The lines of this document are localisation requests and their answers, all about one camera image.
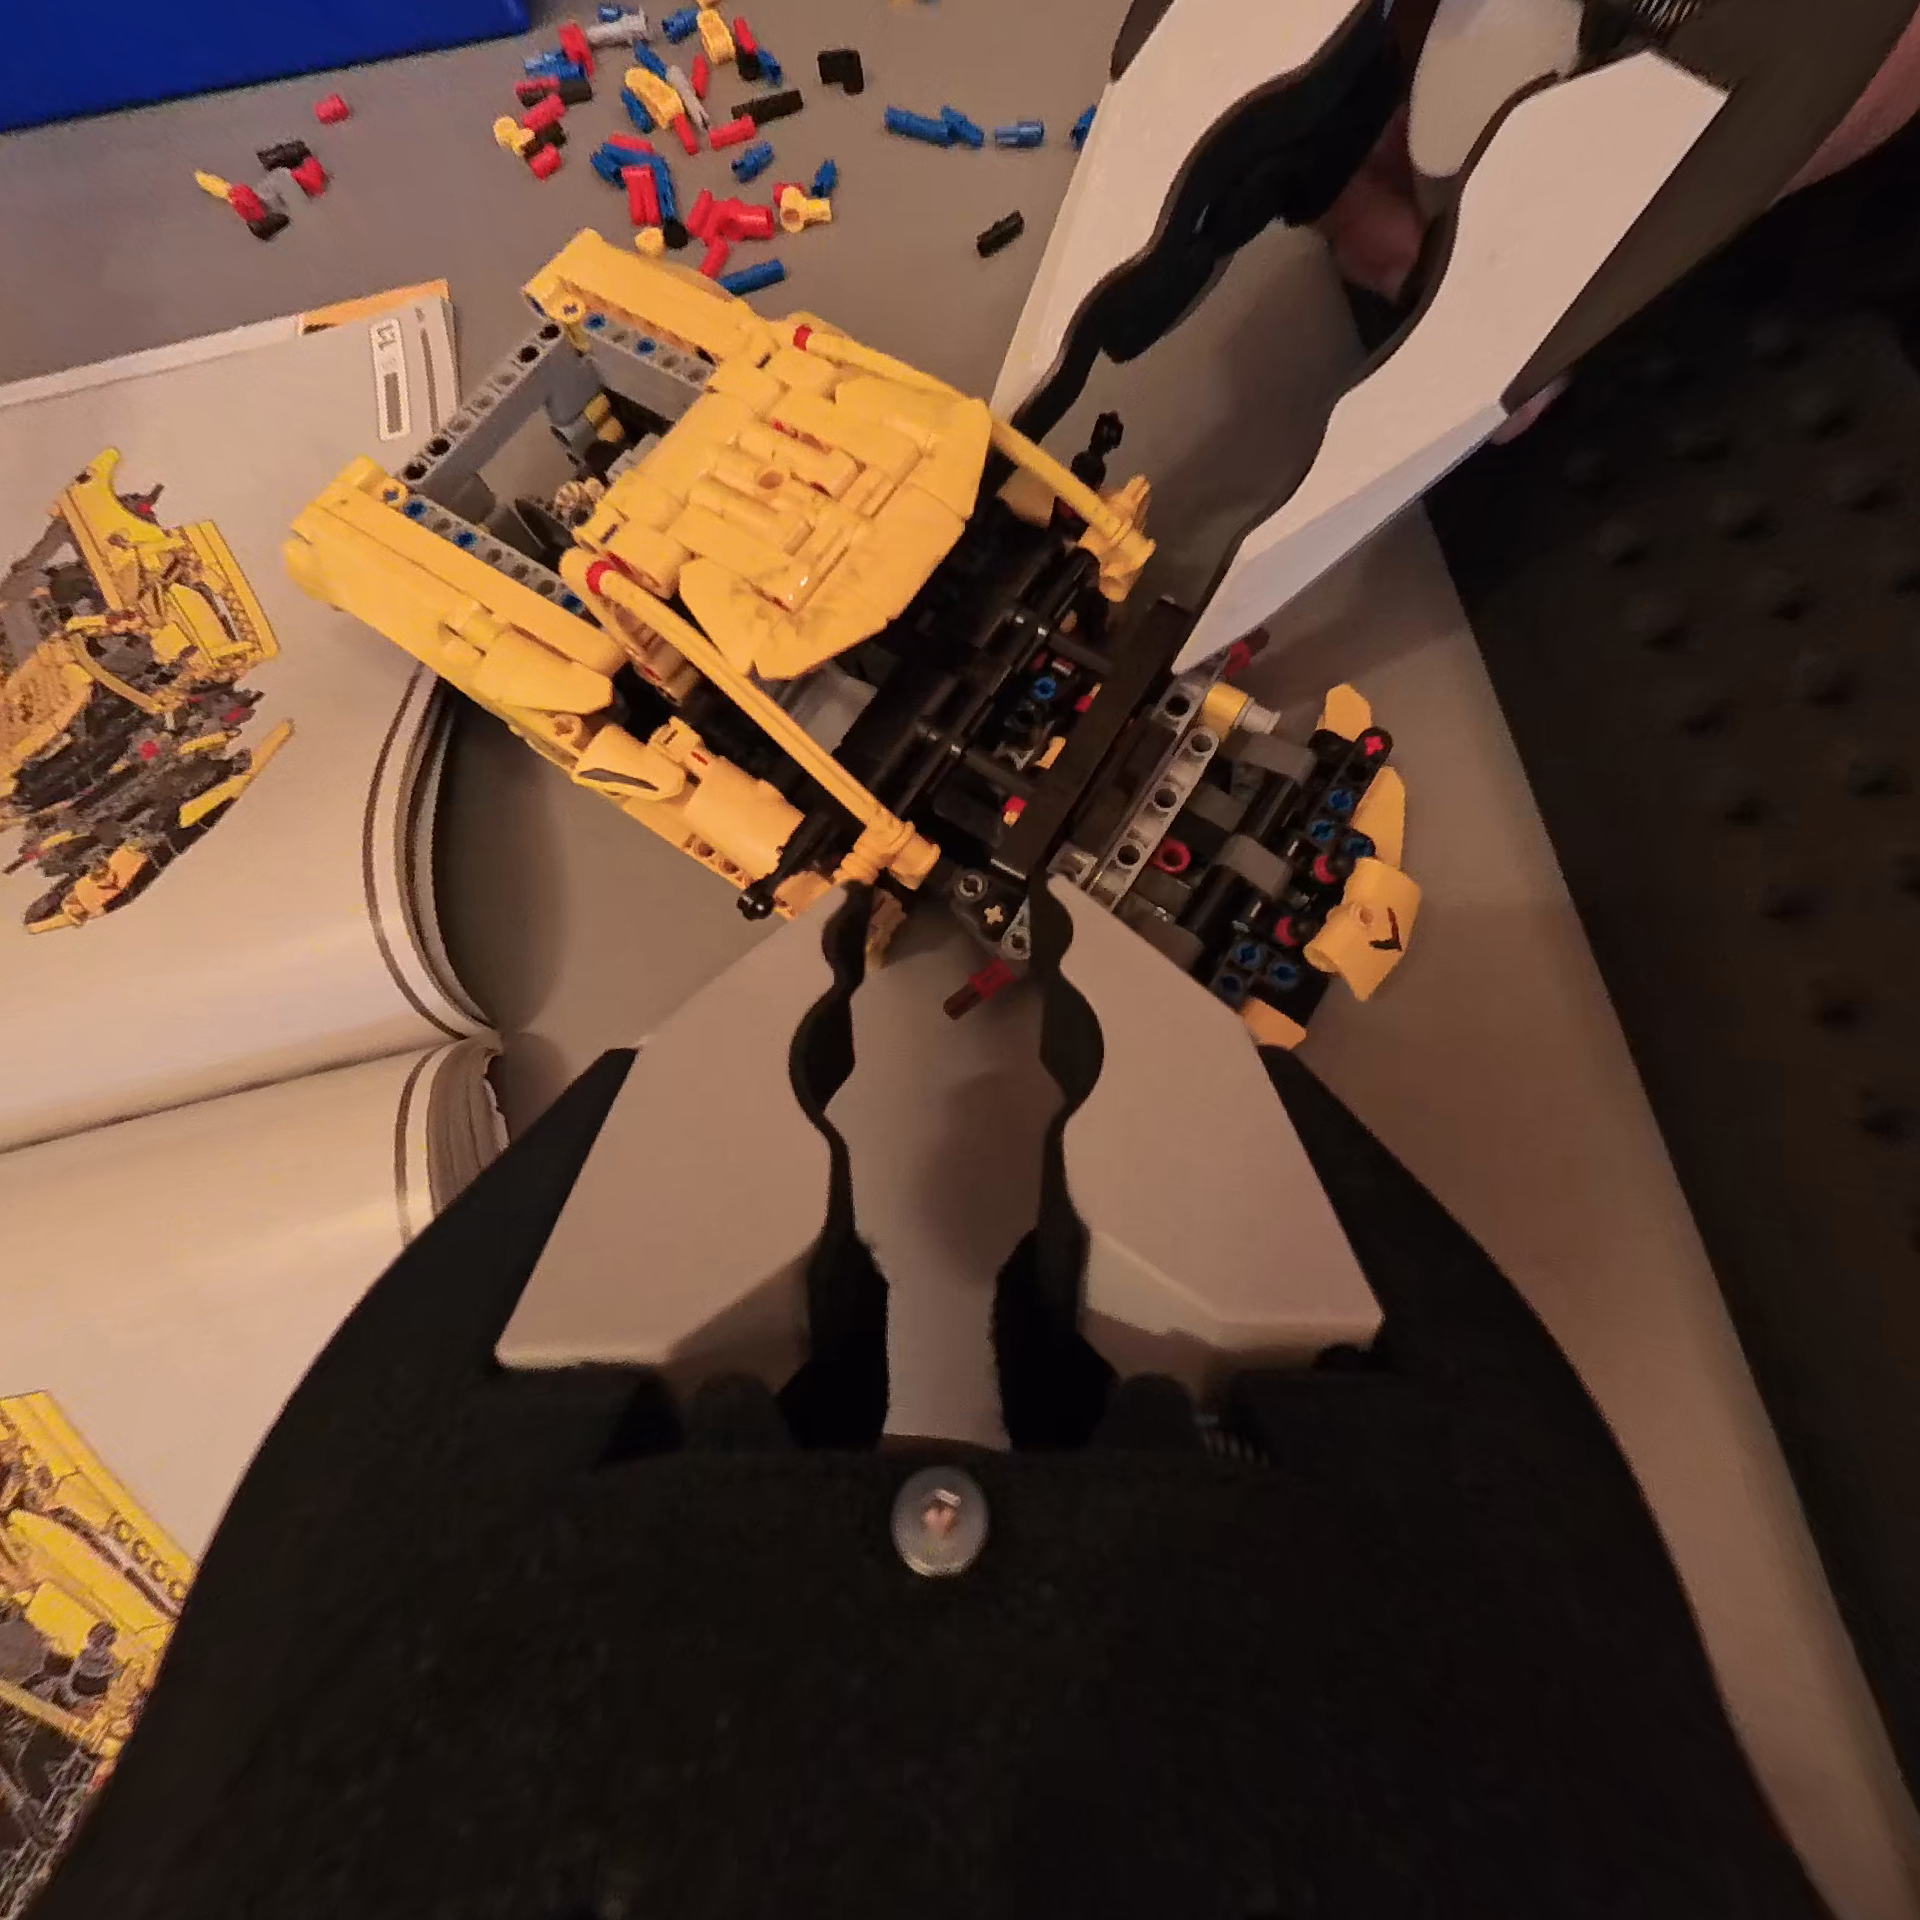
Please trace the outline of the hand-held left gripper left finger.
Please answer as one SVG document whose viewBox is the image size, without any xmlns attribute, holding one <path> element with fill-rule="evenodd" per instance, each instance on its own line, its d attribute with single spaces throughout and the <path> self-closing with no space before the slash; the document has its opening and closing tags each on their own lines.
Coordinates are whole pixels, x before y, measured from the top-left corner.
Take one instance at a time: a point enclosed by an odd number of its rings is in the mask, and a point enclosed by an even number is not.
<svg viewBox="0 0 1920 1920">
<path fill-rule="evenodd" d="M 497 1343 L 520 1371 L 627 1365 L 684 1404 L 736 1375 L 808 1446 L 872 1448 L 890 1286 L 829 1103 L 877 891 L 835 885 L 634 1051 Z"/>
</svg>

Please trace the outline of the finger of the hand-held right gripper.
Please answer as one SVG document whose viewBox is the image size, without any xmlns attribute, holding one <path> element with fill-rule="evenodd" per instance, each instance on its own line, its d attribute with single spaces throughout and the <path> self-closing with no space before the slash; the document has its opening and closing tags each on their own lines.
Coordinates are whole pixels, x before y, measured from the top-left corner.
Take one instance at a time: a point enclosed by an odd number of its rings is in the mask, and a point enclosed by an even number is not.
<svg viewBox="0 0 1920 1920">
<path fill-rule="evenodd" d="M 1316 230 L 1441 5 L 1131 5 L 993 407 L 1043 439 L 1270 224 Z"/>
<path fill-rule="evenodd" d="M 1437 280 L 1238 542 L 1176 670 L 1281 612 L 1496 435 L 1532 353 L 1728 100 L 1640 52 L 1506 110 L 1458 190 Z"/>
</svg>

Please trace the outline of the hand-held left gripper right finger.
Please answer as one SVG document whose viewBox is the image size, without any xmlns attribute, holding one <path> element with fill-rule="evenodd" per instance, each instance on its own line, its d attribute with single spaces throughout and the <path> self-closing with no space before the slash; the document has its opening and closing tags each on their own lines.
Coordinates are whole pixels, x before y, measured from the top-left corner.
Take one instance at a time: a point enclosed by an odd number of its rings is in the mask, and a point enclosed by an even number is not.
<svg viewBox="0 0 1920 1920">
<path fill-rule="evenodd" d="M 1134 1379 L 1206 1406 L 1368 1351 L 1385 1313 L 1241 1016 L 1068 880 L 1029 908 L 1058 1107 L 994 1286 L 1006 1440 L 1078 1448 Z"/>
</svg>

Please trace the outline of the yellow brick car model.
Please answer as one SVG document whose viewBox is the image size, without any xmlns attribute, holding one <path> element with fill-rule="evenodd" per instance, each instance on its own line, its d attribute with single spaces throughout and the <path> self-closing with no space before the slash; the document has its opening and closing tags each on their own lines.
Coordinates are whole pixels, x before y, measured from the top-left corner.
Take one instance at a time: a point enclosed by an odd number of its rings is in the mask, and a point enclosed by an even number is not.
<svg viewBox="0 0 1920 1920">
<path fill-rule="evenodd" d="M 813 316 L 764 317 L 581 230 L 524 287 L 534 329 L 401 469 L 344 469 L 283 561 L 524 745 L 793 920 L 877 891 L 868 953 L 940 903 L 984 953 L 961 1016 L 1030 967 L 1061 877 L 1296 1046 L 1368 1001 L 1424 903 L 1394 741 L 1353 686 L 1312 727 L 1182 670 L 1173 756 L 1099 865 L 990 871 L 1113 672 L 1154 542 L 1106 486 L 1120 421 L 1061 463 L 986 400 Z"/>
</svg>

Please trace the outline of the instruction booklet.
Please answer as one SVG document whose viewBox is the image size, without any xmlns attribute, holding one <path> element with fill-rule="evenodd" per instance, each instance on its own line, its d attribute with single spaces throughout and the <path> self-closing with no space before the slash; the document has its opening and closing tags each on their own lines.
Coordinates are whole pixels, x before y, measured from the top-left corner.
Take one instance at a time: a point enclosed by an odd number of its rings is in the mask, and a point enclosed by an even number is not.
<svg viewBox="0 0 1920 1920">
<path fill-rule="evenodd" d="M 282 560 L 451 304 L 4 389 L 4 1831 L 77 1813 L 258 1438 L 493 1155 L 434 680 Z"/>
</svg>

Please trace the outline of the grey desk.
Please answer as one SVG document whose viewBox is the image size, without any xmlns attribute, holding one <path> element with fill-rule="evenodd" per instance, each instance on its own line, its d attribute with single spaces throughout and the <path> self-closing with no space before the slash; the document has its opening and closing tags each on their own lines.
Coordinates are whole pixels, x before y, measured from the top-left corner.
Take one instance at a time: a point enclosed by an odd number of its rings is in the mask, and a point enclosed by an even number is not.
<svg viewBox="0 0 1920 1920">
<path fill-rule="evenodd" d="M 1372 1005 L 1257 1044 L 1382 1328 L 1206 1406 L 1128 1381 L 1043 1451 L 993 1349 L 1040 989 L 949 1023 L 940 903 L 829 1103 L 881 1440 L 497 1357 L 635 1046 L 792 918 L 341 612 L 449 710 L 432 904 L 498 1145 L 258 1438 L 36 1915 L 1908 1915 L 1874 1815 L 1832 1905 L 1750 1751 L 1756 1667 L 1851 1807 L 1857 1661 L 1732 1451 L 1712 1270 L 1424 515 L 1306 601 L 1254 695 L 1286 735 L 1374 700 L 1424 903 Z"/>
</svg>

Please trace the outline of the pile of small coloured pins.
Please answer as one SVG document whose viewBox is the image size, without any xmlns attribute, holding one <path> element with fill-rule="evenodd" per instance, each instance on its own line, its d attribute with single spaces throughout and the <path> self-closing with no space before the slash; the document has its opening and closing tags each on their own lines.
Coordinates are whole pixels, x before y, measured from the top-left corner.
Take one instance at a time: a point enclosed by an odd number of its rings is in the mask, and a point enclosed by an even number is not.
<svg viewBox="0 0 1920 1920">
<path fill-rule="evenodd" d="M 161 166 L 219 248 L 218 289 L 272 311 L 426 287 L 483 334 L 590 228 L 622 263 L 689 267 L 770 311 L 998 337 L 1040 260 L 1106 73 L 1102 5 L 646 5 L 653 39 L 593 23 L 337 85 L 333 118 Z"/>
</svg>

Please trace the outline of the orange leaflet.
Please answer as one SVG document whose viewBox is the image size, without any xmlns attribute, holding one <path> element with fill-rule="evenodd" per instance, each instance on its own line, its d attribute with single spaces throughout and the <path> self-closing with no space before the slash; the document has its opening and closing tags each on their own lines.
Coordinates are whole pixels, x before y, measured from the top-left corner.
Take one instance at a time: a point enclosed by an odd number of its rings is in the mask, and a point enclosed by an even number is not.
<svg viewBox="0 0 1920 1920">
<path fill-rule="evenodd" d="M 430 279 L 412 286 L 392 287 L 377 294 L 363 294 L 347 302 L 333 302 L 309 308 L 296 317 L 298 335 L 309 335 L 323 329 L 347 327 L 357 323 L 373 323 L 397 316 L 418 302 L 445 302 L 449 280 Z"/>
</svg>

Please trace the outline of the blue storage bin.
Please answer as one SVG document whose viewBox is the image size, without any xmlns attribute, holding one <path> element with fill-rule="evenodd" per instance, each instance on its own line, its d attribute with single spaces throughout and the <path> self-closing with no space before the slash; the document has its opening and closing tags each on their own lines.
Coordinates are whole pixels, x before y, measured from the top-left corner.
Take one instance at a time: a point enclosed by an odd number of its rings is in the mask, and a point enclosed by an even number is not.
<svg viewBox="0 0 1920 1920">
<path fill-rule="evenodd" d="M 4 3 L 2 131 L 521 35 L 525 3 Z"/>
</svg>

